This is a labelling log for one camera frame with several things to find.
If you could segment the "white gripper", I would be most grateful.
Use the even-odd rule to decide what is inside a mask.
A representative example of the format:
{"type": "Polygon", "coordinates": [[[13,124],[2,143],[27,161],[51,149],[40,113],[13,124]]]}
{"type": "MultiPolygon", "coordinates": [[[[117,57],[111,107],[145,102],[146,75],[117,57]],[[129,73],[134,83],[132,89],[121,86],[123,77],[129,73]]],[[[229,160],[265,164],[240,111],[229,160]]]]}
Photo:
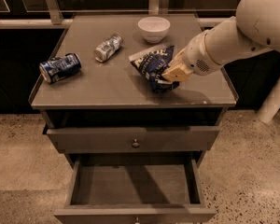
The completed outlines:
{"type": "Polygon", "coordinates": [[[169,62],[169,67],[161,76],[170,82],[182,82],[189,79],[194,73],[199,76],[208,76],[220,70],[222,66],[216,63],[208,54],[206,36],[209,31],[194,36],[190,42],[169,62]]]}

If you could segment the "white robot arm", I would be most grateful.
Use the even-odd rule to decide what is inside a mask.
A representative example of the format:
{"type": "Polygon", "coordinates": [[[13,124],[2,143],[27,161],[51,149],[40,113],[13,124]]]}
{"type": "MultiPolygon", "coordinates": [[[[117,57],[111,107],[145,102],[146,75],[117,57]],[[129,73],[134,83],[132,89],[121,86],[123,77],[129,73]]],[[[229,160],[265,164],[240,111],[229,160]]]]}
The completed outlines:
{"type": "Polygon", "coordinates": [[[162,76],[184,81],[270,50],[280,52],[280,0],[241,0],[236,14],[193,37],[162,76]]]}

